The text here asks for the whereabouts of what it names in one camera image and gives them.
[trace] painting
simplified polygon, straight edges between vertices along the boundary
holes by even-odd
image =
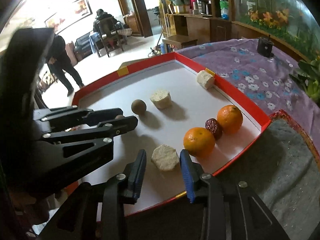
[[[54,32],[57,34],[91,14],[88,0],[77,0],[64,6],[44,23],[47,27],[54,28]]]

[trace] person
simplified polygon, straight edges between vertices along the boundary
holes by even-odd
[[[55,36],[46,57],[46,62],[50,72],[55,74],[56,77],[61,81],[61,83],[68,89],[68,97],[73,93],[74,88],[66,78],[63,70],[65,70],[73,77],[79,88],[84,87],[78,71],[76,71],[71,64],[71,60],[66,52],[66,43],[61,36]]]
[[[112,24],[116,25],[116,23],[118,21],[112,16],[112,14],[104,12],[102,9],[97,10],[96,20],[93,22],[93,32],[98,32],[98,25],[97,25],[98,21],[103,20],[105,18],[110,18],[110,17],[112,18],[112,20],[110,23],[108,23],[108,27],[110,30],[113,30]]]

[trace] orange fruit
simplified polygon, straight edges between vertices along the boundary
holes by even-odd
[[[195,157],[206,157],[215,145],[213,134],[203,127],[191,128],[183,138],[183,145],[189,154]]]
[[[233,134],[240,129],[243,122],[243,116],[238,107],[228,105],[219,110],[217,121],[225,134]]]

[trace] wooden stool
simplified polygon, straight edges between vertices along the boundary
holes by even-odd
[[[183,36],[183,35],[174,35],[174,36],[170,36],[162,39],[163,43],[165,44],[164,50],[166,53],[168,53],[167,46],[166,46],[167,44],[173,45],[178,49],[183,49],[186,47],[197,45],[197,40],[198,39],[192,39],[189,36]]]

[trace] purple tablecloth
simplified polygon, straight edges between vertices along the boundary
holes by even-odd
[[[257,53],[258,40],[241,39],[181,49],[178,53],[227,79],[266,114],[286,111],[310,136],[319,138],[319,107],[289,78],[298,63],[273,47],[273,58]],[[320,140],[313,141],[320,152]]]

